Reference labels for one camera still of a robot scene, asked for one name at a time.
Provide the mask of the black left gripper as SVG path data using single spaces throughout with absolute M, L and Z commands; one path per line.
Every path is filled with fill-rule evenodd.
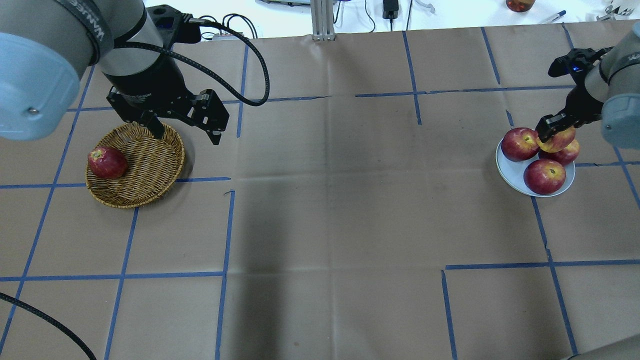
M 178 119 L 203 130 L 212 145 L 220 145 L 229 112 L 213 89 L 192 93 L 174 60 L 156 60 L 138 73 L 106 78 L 112 84 L 107 102 L 123 121 L 137 122 L 161 141 L 165 127 L 158 118 Z

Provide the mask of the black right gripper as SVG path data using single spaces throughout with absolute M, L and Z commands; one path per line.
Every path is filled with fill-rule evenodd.
M 550 141 L 559 132 L 570 127 L 580 128 L 602 119 L 603 102 L 593 98 L 584 86 L 576 85 L 566 97 L 566 103 L 562 112 L 556 115 L 542 116 L 535 131 L 542 143 Z

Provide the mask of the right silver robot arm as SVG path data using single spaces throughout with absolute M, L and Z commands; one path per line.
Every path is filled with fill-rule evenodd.
M 543 116 L 535 126 L 541 142 L 571 127 L 599 122 L 610 145 L 638 150 L 640 146 L 640 25 L 614 47 L 573 48 L 551 63 L 552 78 L 571 76 L 574 88 L 562 110 Z

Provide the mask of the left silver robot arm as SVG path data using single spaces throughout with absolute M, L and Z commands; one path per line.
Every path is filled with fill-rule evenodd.
M 218 145 L 229 113 L 212 89 L 189 91 L 172 52 L 175 43 L 198 43 L 204 23 L 141 0 L 3 0 L 1 137 L 52 134 L 80 93 L 86 68 L 97 65 L 122 121 L 162 139 L 160 120 L 177 119 Z

